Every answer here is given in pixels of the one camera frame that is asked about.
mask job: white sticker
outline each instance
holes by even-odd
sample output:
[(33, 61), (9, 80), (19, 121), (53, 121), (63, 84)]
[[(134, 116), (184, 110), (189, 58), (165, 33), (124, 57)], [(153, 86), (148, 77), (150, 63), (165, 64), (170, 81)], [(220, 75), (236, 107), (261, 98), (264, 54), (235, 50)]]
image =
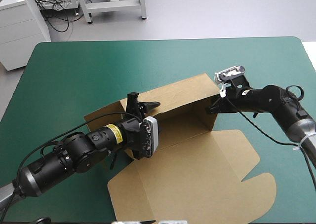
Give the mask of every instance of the white sticker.
[(242, 95), (247, 95), (247, 93), (248, 93), (250, 90), (251, 90), (251, 89), (244, 90), (244, 91), (242, 92)]

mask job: white drawer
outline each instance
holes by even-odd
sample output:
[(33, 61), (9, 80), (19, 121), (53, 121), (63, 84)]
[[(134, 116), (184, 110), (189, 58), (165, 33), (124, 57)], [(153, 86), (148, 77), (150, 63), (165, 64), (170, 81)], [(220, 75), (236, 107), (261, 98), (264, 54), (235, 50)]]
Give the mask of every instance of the white drawer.
[(34, 19), (26, 4), (0, 10), (0, 27)]
[(0, 2), (0, 10), (23, 5), (25, 3), (26, 3), (25, 0), (2, 0)]
[(0, 44), (0, 62), (6, 70), (13, 70), (26, 66), (34, 47), (38, 43), (45, 41), (44, 36), (38, 34)]
[(0, 44), (41, 33), (35, 19), (0, 28)]

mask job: yellow label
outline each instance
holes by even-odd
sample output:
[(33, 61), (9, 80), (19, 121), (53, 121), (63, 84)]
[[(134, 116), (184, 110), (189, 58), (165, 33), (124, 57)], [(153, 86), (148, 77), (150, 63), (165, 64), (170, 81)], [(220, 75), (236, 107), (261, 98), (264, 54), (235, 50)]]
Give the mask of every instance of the yellow label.
[(113, 124), (108, 124), (105, 127), (108, 127), (109, 129), (112, 130), (112, 132), (115, 135), (115, 138), (117, 139), (117, 144), (123, 142), (123, 136), (122, 133), (120, 132), (119, 128), (117, 128), (115, 125)]

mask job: cardboard box lid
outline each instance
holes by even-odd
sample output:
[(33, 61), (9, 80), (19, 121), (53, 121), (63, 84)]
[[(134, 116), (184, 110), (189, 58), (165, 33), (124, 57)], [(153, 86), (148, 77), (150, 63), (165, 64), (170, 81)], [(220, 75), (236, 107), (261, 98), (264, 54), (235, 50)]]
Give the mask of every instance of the cardboard box lid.
[(269, 173), (242, 181), (259, 156), (237, 130), (213, 131), (135, 160), (108, 184), (117, 220), (247, 224), (276, 197)]

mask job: white cabinet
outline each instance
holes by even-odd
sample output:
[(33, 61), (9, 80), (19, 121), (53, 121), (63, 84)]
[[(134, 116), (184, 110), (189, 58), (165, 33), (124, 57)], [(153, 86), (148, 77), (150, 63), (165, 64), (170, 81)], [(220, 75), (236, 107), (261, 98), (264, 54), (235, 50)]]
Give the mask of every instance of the white cabinet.
[(0, 3), (0, 63), (7, 70), (25, 66), (44, 41), (50, 41), (49, 31), (34, 0)]

